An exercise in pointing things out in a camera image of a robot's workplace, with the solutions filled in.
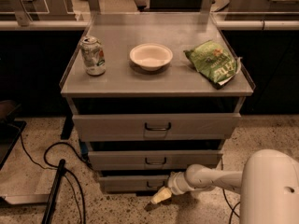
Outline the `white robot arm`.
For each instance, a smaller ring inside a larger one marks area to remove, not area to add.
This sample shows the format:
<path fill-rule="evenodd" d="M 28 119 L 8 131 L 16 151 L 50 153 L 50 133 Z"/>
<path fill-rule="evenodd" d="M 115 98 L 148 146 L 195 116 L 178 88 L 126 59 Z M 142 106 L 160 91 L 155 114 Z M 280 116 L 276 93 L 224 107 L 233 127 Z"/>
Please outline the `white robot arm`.
<path fill-rule="evenodd" d="M 171 174 L 150 203 L 214 187 L 240 195 L 240 224 L 299 224 L 299 162 L 273 149 L 253 153 L 241 171 L 193 164 Z"/>

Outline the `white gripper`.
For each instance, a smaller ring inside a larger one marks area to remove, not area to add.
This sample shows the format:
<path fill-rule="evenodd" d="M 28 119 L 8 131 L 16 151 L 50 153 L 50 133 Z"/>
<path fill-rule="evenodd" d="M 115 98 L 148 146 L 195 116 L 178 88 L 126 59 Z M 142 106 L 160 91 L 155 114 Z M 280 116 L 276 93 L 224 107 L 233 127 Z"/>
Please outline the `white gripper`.
<path fill-rule="evenodd" d="M 150 202 L 158 204 L 162 201 L 169 199 L 174 195 L 181 195 L 189 190 L 188 183 L 184 177 L 183 172 L 172 173 L 167 181 L 167 187 L 161 187 L 156 194 L 153 195 Z"/>

